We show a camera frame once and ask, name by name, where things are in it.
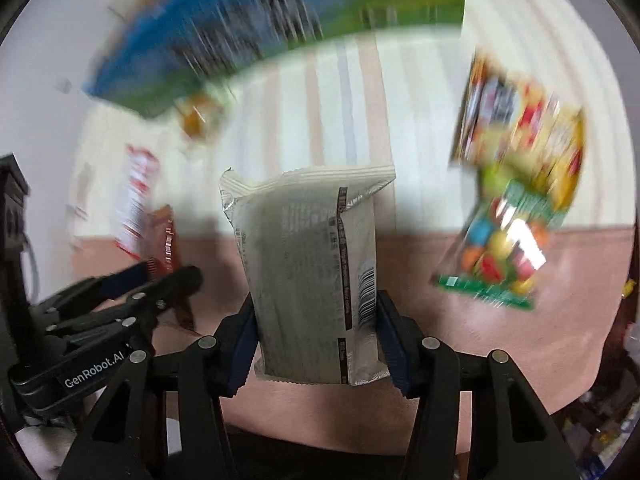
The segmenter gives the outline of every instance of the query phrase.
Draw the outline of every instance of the metal screw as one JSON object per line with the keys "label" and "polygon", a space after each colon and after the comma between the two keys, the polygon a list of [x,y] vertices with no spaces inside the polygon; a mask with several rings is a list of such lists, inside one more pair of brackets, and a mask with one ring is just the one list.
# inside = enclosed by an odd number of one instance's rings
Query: metal screw
{"label": "metal screw", "polygon": [[436,348],[440,348],[440,342],[434,337],[425,337],[422,340],[422,346],[427,350],[435,350]]}
{"label": "metal screw", "polygon": [[133,364],[141,363],[145,359],[146,359],[146,352],[144,350],[133,351],[129,356],[129,361],[131,361]]}
{"label": "metal screw", "polygon": [[495,362],[500,364],[504,364],[509,360],[509,354],[507,354],[507,352],[505,352],[504,350],[496,350],[491,354],[491,357]]}
{"label": "metal screw", "polygon": [[206,350],[207,348],[213,348],[216,343],[216,338],[212,335],[206,335],[198,340],[198,346],[204,350]]}

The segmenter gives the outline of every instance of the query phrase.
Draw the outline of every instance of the gray wire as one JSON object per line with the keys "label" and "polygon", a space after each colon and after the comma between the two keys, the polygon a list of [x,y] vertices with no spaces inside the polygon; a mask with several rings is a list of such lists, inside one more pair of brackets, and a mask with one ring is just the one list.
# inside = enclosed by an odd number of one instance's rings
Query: gray wire
{"label": "gray wire", "polygon": [[24,234],[24,244],[27,247],[29,253],[29,261],[31,264],[31,297],[29,303],[36,304],[38,301],[38,295],[40,293],[40,275],[38,274],[38,266],[36,264],[36,254],[33,252],[31,241],[29,237]]}

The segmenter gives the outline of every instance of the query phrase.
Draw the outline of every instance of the wrapped package held by gripper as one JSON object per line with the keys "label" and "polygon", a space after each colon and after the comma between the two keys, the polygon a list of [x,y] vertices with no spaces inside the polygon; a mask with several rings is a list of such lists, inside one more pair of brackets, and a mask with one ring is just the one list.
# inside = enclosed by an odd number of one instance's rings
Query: wrapped package held by gripper
{"label": "wrapped package held by gripper", "polygon": [[258,376],[366,384],[388,375],[376,338],[372,196],[393,166],[291,171],[261,183],[220,178],[254,300]]}

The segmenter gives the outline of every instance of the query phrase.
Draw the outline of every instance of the yellow snack bag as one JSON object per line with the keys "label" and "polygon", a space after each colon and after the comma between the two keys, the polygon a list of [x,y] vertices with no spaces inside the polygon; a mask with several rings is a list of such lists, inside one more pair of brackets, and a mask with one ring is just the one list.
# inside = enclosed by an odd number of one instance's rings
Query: yellow snack bag
{"label": "yellow snack bag", "polygon": [[485,168],[506,164],[556,210],[574,198],[584,153],[582,110],[562,104],[532,78],[476,54],[454,158]]}

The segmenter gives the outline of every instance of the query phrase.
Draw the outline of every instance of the white and red snack stick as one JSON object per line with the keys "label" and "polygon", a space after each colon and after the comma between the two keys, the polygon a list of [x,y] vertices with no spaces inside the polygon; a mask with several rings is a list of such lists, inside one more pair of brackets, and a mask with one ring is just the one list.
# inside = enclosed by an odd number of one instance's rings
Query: white and red snack stick
{"label": "white and red snack stick", "polygon": [[142,257],[149,197],[160,163],[145,148],[128,144],[127,152],[129,174],[123,189],[122,206],[118,211],[116,245],[139,260]]}

